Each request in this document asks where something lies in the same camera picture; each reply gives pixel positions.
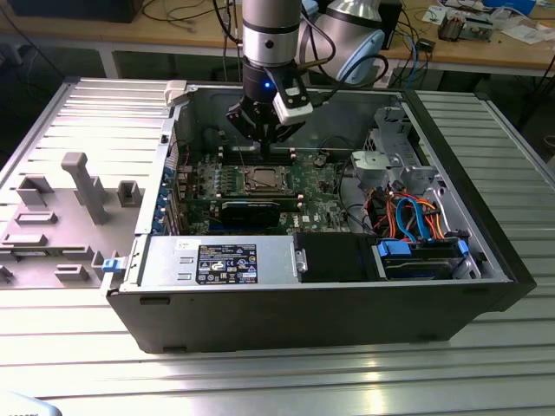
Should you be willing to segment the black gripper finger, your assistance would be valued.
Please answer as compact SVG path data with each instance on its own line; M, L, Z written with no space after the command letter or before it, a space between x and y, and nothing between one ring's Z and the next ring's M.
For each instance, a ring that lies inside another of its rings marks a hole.
M248 140L259 144L260 155L266 159L270 152L271 104L241 98L228 108L227 120Z
M270 124L268 126L268 152L271 151L271 147L274 144L285 142L304 125L304 121L288 126Z

